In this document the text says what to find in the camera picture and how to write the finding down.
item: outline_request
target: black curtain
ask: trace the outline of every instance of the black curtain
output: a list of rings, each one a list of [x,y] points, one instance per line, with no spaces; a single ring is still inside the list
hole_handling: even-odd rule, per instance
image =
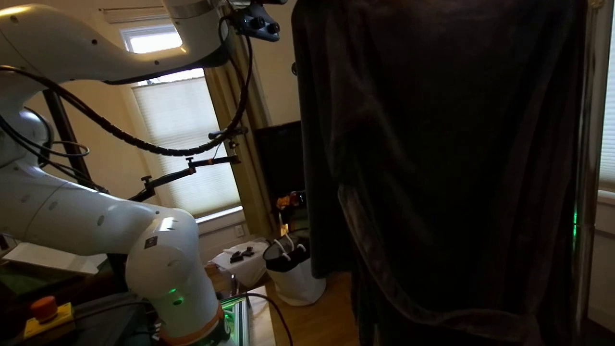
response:
[[[572,345],[585,7],[299,0],[314,272],[364,345]]]

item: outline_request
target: dark fabric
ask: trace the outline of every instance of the dark fabric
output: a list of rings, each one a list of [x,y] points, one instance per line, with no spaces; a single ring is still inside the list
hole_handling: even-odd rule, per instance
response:
[[[581,0],[299,0],[314,272],[358,249],[383,345],[572,343],[583,18]]]

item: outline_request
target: wooden floor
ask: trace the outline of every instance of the wooden floor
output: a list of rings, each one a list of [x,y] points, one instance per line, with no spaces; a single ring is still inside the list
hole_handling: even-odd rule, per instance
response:
[[[218,293],[230,293],[230,280],[209,270]],[[264,281],[268,297],[282,308],[295,346],[357,346],[358,328],[353,316],[351,305],[351,276],[333,276],[328,280],[328,291],[314,306],[289,306],[276,295],[276,287],[270,280]],[[278,346],[289,346],[289,337],[276,310],[272,308],[272,322]]]

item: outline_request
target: white robotic arm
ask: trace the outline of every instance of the white robotic arm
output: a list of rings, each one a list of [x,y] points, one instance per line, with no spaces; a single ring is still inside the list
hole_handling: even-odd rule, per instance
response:
[[[57,83],[72,80],[135,82],[212,58],[220,16],[207,0],[166,0],[184,47],[137,57],[49,7],[0,10],[0,66]],[[0,74],[0,118],[24,137],[45,143],[41,120],[24,110],[45,87]],[[0,233],[76,255],[130,255],[128,285],[149,299],[172,345],[212,333],[220,303],[199,253],[197,222],[180,210],[135,205],[51,178],[37,158],[0,130]]]

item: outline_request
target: robotic arm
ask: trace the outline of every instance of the robotic arm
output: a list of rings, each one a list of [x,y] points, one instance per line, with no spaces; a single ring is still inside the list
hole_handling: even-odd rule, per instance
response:
[[[128,55],[61,10],[36,5],[5,8],[0,66],[16,66],[57,83],[120,83],[203,66],[220,55],[220,16],[209,0],[166,0],[166,8],[184,47],[147,57]],[[278,35],[278,28],[251,24],[249,18],[245,26],[255,33]],[[47,132],[24,105],[43,89],[24,76],[0,74],[0,118],[39,145]],[[218,328],[222,308],[201,266],[193,216],[47,176],[37,156],[3,130],[0,191],[0,233],[76,255],[130,255],[128,285],[153,303],[170,345],[191,345]]]

